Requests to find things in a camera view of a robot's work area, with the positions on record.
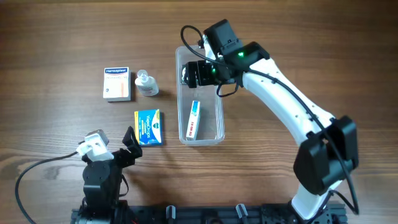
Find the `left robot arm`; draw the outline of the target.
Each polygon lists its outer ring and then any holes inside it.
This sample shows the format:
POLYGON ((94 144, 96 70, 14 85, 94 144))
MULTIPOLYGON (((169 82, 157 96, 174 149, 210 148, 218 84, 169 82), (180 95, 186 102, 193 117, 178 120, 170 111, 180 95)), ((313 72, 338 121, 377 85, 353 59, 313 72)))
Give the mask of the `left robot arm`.
POLYGON ((128 127, 122 143, 126 146, 118 151, 110 152, 109 139, 103 130, 88 133, 79 143, 76 152, 86 163, 83 170, 82 203, 72 211, 71 223, 138 223, 139 220, 121 197, 122 183, 127 180, 123 169, 135 164, 142 157, 142 149, 134 134, 128 127))

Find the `white Hansaplast plaster box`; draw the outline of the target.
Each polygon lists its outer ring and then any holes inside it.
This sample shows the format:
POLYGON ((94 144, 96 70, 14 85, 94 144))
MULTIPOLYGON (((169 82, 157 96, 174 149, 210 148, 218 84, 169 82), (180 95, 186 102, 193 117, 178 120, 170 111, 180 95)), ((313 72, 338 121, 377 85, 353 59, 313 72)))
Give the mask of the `white Hansaplast plaster box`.
POLYGON ((104 69, 103 98, 108 102, 131 100, 131 73, 129 67, 104 69))

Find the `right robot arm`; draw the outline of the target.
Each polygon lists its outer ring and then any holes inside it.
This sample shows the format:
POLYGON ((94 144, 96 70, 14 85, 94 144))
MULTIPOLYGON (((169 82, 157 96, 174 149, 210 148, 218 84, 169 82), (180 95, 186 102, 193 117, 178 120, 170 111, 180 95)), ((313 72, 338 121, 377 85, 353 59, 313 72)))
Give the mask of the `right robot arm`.
POLYGON ((313 223, 320 217, 338 221, 328 207, 346 182, 350 198, 343 203, 359 214, 351 173, 358 167, 358 137, 354 121, 334 117, 318 107, 280 71, 257 42, 243 44, 223 19, 200 32, 198 61, 182 67, 182 80, 190 88, 233 84, 258 97, 290 131, 298 144, 294 172, 300 183, 282 216, 289 222, 313 223))

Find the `white Panadol box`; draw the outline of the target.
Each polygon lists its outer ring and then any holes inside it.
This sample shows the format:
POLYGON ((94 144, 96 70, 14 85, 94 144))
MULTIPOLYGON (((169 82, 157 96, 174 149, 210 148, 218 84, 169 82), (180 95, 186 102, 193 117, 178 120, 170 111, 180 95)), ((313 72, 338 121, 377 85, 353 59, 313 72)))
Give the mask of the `white Panadol box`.
POLYGON ((197 138, 198 127, 200 123, 200 107, 201 104, 199 101, 192 101, 186 133, 187 141, 194 141, 197 138))

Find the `small white sanitizer bottle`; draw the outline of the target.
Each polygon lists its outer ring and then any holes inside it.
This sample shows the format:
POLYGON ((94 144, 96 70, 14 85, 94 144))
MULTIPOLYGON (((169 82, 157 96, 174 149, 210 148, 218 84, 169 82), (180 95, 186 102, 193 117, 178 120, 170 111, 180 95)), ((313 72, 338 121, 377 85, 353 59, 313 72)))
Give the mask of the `small white sanitizer bottle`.
POLYGON ((146 70, 139 70, 134 83, 139 92, 144 96, 154 96, 159 93, 159 87, 155 78, 148 75, 146 70))

